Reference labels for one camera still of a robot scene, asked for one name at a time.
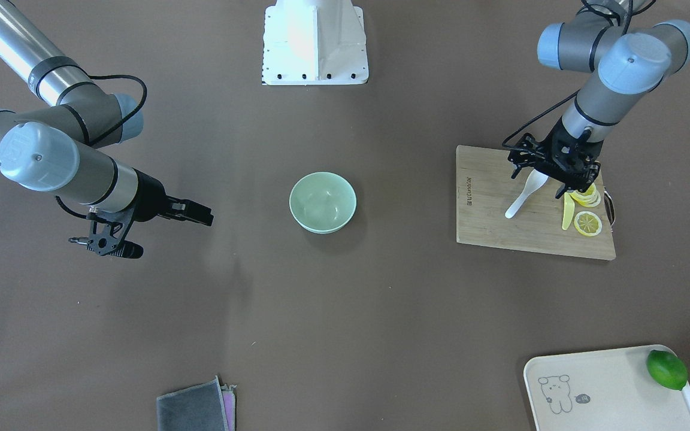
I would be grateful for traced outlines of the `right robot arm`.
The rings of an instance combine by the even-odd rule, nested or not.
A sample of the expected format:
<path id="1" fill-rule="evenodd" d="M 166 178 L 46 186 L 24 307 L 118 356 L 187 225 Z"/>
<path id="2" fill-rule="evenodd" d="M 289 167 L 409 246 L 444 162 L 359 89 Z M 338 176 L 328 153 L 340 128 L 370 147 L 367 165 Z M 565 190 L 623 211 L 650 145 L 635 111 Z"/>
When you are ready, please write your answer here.
<path id="1" fill-rule="evenodd" d="M 66 56 L 12 2 L 0 1 L 0 58 L 47 104 L 0 109 L 0 172 L 33 191 L 94 208 L 123 223 L 163 217 L 213 224 L 208 207 L 168 196 L 164 186 L 101 152 L 139 136 L 147 88 L 138 100 L 107 93 L 99 77 Z"/>

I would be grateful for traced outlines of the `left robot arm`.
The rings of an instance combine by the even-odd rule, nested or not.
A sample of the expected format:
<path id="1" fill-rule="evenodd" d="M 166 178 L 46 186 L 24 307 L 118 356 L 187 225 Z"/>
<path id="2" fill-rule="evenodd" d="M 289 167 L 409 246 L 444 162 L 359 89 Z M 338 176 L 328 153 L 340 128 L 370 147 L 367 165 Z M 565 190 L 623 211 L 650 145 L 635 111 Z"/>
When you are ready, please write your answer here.
<path id="1" fill-rule="evenodd" d="M 535 169 L 558 180 L 557 197 L 584 191 L 600 173 L 598 156 L 608 134 L 638 101 L 690 62 L 690 23 L 671 20 L 629 27 L 640 1 L 586 1 L 569 22 L 543 30 L 542 65 L 589 73 L 586 84 L 547 137 Z"/>

